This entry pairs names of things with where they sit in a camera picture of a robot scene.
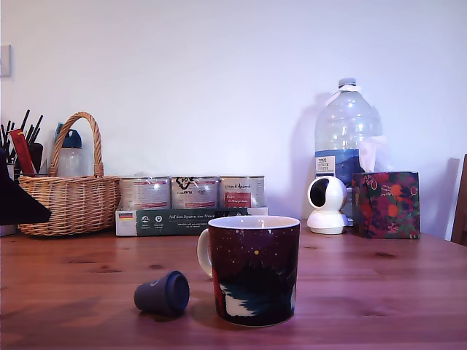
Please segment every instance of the water bottle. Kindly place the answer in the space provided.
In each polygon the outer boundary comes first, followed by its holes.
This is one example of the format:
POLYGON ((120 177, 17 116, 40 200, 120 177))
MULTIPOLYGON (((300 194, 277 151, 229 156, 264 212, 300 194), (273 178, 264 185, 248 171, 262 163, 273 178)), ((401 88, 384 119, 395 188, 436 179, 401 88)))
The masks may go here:
POLYGON ((382 135, 379 116, 358 92, 355 78, 339 80, 339 91, 321 112, 314 131, 316 176, 331 175, 346 187, 363 172, 358 160, 360 141, 382 135))
MULTIPOLYGON (((62 126, 62 123, 58 125, 55 139, 62 126)), ((82 149, 81 136, 76 130, 70 129, 63 140, 57 175, 59 177, 88 176, 90 175, 89 168, 90 164, 82 149)))

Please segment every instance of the dark mug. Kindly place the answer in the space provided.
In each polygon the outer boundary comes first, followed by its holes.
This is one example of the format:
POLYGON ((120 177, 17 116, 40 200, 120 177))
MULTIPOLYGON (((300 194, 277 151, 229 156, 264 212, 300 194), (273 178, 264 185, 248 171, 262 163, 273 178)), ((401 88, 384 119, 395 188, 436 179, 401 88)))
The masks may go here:
POLYGON ((217 314, 245 326, 289 319, 295 308, 300 222, 238 216, 212 219, 208 226, 198 240, 198 261, 214 280, 217 314))

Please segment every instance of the small bottle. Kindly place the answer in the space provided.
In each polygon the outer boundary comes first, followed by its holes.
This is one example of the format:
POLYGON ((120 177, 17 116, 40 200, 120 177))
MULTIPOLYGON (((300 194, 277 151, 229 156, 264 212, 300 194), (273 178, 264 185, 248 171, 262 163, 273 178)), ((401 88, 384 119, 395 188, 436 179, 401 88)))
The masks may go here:
MULTIPOLYGON (((57 135, 63 124, 57 127, 57 135)), ((73 176, 88 176, 89 162, 86 158, 83 149, 81 136, 76 130, 70 129, 68 135, 63 140, 63 145, 60 150, 58 159, 58 176, 73 177, 73 176)))

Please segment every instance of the dark blue cap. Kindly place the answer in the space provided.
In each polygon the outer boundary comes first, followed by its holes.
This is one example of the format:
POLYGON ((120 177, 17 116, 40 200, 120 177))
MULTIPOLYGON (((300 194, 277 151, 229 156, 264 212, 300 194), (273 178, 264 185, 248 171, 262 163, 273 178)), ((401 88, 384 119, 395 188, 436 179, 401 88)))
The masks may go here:
POLYGON ((189 299, 188 280, 179 271, 172 271, 162 279, 144 283, 134 293, 134 303, 139 310, 164 316, 182 314, 189 299))
MULTIPOLYGON (((57 136, 60 133, 60 130, 63 127, 63 123, 60 122, 57 126, 57 130, 55 131, 55 142, 57 141, 57 136)), ((63 144, 61 148, 81 148, 82 147, 82 142, 81 142, 81 136, 78 134, 78 132, 75 129, 70 129, 68 132, 68 135, 65 136, 65 139, 63 140, 63 144)))

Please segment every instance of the white camera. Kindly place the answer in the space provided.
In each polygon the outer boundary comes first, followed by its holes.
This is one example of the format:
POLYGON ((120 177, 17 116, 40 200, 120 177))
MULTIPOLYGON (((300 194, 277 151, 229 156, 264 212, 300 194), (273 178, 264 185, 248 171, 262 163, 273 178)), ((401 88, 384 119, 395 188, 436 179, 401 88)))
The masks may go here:
POLYGON ((308 187, 308 201, 314 208, 306 224, 315 233, 336 235, 349 224, 340 212, 347 202, 347 190, 334 176, 320 176, 308 187))

